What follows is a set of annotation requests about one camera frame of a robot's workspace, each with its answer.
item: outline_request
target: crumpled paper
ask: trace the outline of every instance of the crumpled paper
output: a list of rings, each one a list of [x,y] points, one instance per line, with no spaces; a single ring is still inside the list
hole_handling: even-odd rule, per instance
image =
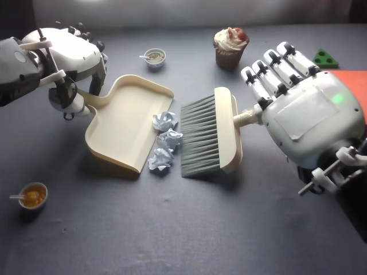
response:
[[[168,131],[170,128],[174,128],[178,123],[178,119],[175,113],[163,112],[161,115],[153,115],[153,127],[162,132]]]
[[[173,152],[176,146],[181,143],[182,135],[170,128],[167,132],[157,136],[156,141],[159,147],[162,147],[162,144],[164,144],[169,148],[170,152]]]
[[[171,167],[173,160],[172,153],[163,148],[157,148],[154,150],[154,156],[148,160],[149,169],[154,170],[158,168],[162,171],[166,167]]]

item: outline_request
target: green triangular block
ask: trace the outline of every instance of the green triangular block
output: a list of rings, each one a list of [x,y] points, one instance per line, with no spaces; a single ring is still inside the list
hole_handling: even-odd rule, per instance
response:
[[[313,62],[320,68],[337,68],[339,67],[339,62],[333,59],[331,55],[327,53],[324,49],[319,49],[315,55]]]

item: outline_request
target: chocolate cupcake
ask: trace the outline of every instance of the chocolate cupcake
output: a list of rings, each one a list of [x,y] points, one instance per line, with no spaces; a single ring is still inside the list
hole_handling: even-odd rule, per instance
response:
[[[223,70],[236,69],[249,41],[245,31],[239,27],[229,27],[216,33],[213,45],[217,65]]]

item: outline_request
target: beige dustpan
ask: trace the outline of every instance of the beige dustpan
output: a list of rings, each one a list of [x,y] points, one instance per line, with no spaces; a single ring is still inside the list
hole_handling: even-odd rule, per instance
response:
[[[140,173],[158,133],[153,115],[168,111],[173,92],[139,76],[125,75],[104,97],[80,93],[95,114],[85,132],[91,152]]]

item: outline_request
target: brush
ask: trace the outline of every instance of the brush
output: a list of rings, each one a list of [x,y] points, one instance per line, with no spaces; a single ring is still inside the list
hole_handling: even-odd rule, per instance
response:
[[[181,175],[184,178],[231,172],[242,160],[240,127],[257,123],[255,108],[237,113],[236,98],[229,89],[181,108]]]

